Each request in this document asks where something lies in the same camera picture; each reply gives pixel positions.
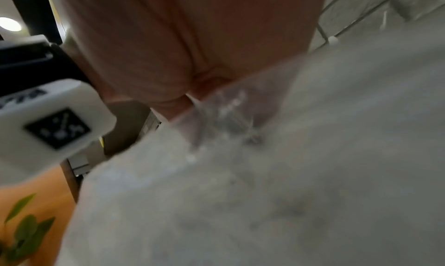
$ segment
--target white plastic bag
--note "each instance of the white plastic bag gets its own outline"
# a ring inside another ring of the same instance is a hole
[[[219,92],[85,179],[58,265],[443,265],[444,35]]]

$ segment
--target black text on white device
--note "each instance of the black text on white device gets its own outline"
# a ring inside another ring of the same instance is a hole
[[[0,43],[0,184],[51,168],[116,123],[77,66],[44,36]]]

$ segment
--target ceiling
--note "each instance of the ceiling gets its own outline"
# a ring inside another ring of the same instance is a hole
[[[58,0],[0,0],[0,17],[16,20],[23,28],[19,32],[10,32],[0,27],[0,36],[13,41],[44,34],[50,42],[60,44],[68,27],[61,12]]]

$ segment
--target skin crease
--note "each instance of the skin crease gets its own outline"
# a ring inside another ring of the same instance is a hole
[[[215,89],[307,51],[324,0],[61,0],[106,85],[172,120]]]

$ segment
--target qr code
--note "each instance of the qr code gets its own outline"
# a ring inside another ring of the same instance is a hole
[[[56,150],[91,132],[69,108],[27,124],[25,129]]]

